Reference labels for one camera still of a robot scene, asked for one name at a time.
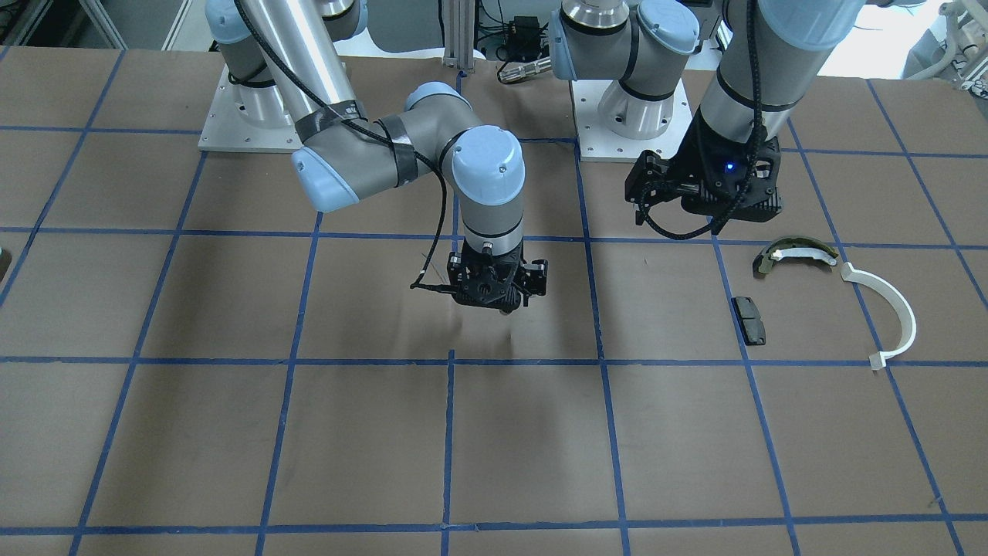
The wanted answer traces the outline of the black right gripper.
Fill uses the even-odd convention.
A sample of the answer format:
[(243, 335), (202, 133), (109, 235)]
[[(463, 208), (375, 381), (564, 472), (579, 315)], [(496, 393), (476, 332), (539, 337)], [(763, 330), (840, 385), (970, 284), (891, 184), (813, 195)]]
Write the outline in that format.
[(501, 256), (462, 249), (449, 253), (448, 278), (458, 305), (514, 312), (529, 298), (546, 296), (548, 261), (524, 263), (522, 249)]

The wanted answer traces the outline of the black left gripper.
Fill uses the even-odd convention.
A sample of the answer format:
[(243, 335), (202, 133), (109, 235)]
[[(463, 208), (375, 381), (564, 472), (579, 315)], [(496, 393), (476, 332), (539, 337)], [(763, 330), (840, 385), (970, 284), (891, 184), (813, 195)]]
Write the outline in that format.
[[(645, 223), (645, 214), (653, 205), (682, 196), (680, 184), (675, 181), (699, 184), (698, 193), (682, 196), (684, 210), (709, 217), (722, 214), (746, 177), (746, 141), (743, 138), (734, 142), (719, 136), (699, 110), (673, 157), (674, 181), (668, 179), (667, 161), (655, 151), (642, 151), (624, 183), (624, 200), (636, 207), (635, 225)], [(732, 218), (773, 219), (783, 211), (777, 187), (780, 163), (779, 138), (771, 137), (758, 150), (756, 177)]]

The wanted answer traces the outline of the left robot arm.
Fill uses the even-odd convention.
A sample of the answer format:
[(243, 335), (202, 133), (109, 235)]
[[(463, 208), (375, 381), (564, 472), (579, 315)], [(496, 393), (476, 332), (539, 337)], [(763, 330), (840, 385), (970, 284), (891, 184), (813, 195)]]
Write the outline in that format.
[[(674, 154), (645, 149), (624, 184), (638, 225), (675, 237), (651, 217), (659, 203), (709, 218), (718, 235), (731, 219), (768, 222), (783, 211), (777, 179), (781, 127), (823, 64), (846, 39), (861, 1), (726, 1), (732, 33), (719, 66)], [(548, 22), (555, 77), (606, 80), (597, 115), (629, 140), (652, 140), (689, 57), (701, 22), (678, 1), (563, 1)]]

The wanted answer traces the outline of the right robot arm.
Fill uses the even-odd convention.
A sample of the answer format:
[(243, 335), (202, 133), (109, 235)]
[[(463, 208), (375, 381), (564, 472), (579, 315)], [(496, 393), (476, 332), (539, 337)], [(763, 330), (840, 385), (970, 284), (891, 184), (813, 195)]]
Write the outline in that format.
[(504, 314), (546, 294), (548, 263), (523, 257), (521, 142), (438, 81), (402, 112), (368, 119), (335, 47), (366, 28), (364, 1), (208, 1), (205, 17), (230, 84), (281, 99), (279, 119), (299, 138), (294, 170), (318, 212), (435, 174), (460, 198), (465, 244), (449, 254), (448, 282), (427, 290)]

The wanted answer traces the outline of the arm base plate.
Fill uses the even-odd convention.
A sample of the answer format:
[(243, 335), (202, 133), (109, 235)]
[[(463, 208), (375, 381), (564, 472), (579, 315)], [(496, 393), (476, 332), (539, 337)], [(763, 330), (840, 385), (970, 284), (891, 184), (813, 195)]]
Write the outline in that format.
[(202, 124), (201, 151), (290, 154), (301, 147), (293, 119), (276, 86), (249, 88), (229, 82), (227, 67)]
[(631, 163), (646, 149), (671, 158), (692, 122), (682, 81), (671, 97), (658, 102), (628, 96), (613, 80), (584, 79), (570, 87), (585, 161)]

